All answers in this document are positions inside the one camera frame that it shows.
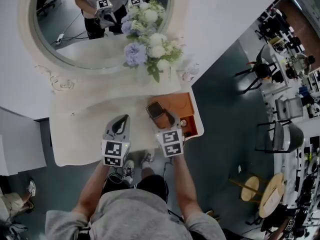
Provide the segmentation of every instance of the black shorts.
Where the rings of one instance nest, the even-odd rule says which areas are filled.
[[[121,180],[118,177],[110,176],[110,178],[115,183],[112,182],[110,179],[107,179],[101,195],[111,191],[130,189],[130,187],[125,182],[121,182]],[[155,174],[144,178],[137,184],[136,188],[155,194],[165,202],[168,201],[168,186],[165,179],[160,175]]]
[[[114,17],[117,24],[115,26],[110,26],[109,31],[121,34],[121,20],[127,15],[127,10],[125,6],[121,6],[118,10],[114,12]],[[103,38],[105,35],[105,29],[100,27],[100,20],[98,18],[84,18],[85,29],[88,33],[89,39]]]

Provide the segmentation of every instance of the flower bouquet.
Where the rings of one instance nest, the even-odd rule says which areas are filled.
[[[160,73],[171,73],[171,66],[183,55],[176,40],[168,40],[157,33],[166,10],[157,0],[131,6],[122,19],[122,32],[132,40],[124,48],[125,67],[138,68],[145,65],[149,76],[160,82]]]

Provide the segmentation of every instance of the dark gray floor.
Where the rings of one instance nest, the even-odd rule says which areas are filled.
[[[185,146],[201,208],[215,210],[220,214],[221,226],[239,234],[252,228],[245,225],[245,220],[251,219],[257,208],[239,199],[241,189],[228,178],[245,179],[246,172],[252,172],[270,179],[274,173],[273,155],[254,151],[256,125],[267,121],[262,96],[258,90],[245,95],[239,91],[248,86],[254,76],[232,77],[246,69],[247,62],[237,41],[195,83],[193,91],[205,133]],[[28,177],[36,181],[37,195],[32,199],[36,210],[17,218],[29,228],[25,235],[33,240],[43,239],[47,210],[70,211],[75,206],[82,187],[97,165],[58,167],[50,147],[49,122],[41,123],[41,136],[47,167],[9,177],[12,190],[18,193],[22,193]],[[264,138],[258,140],[262,144],[265,141]],[[166,160],[159,152],[156,157],[153,168],[162,175]],[[139,177],[136,171],[135,181]],[[165,179],[169,186],[168,206],[180,214],[171,165],[167,166]]]

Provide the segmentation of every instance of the decorative carving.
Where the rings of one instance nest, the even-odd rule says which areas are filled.
[[[52,71],[45,66],[36,65],[35,68],[39,68],[41,71],[41,74],[43,73],[48,74],[51,86],[55,92],[68,91],[75,87],[76,80],[74,79],[72,80],[72,79],[58,76],[52,73]]]

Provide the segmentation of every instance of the white cabinet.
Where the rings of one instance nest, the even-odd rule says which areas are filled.
[[[0,109],[0,175],[45,167],[40,124]]]

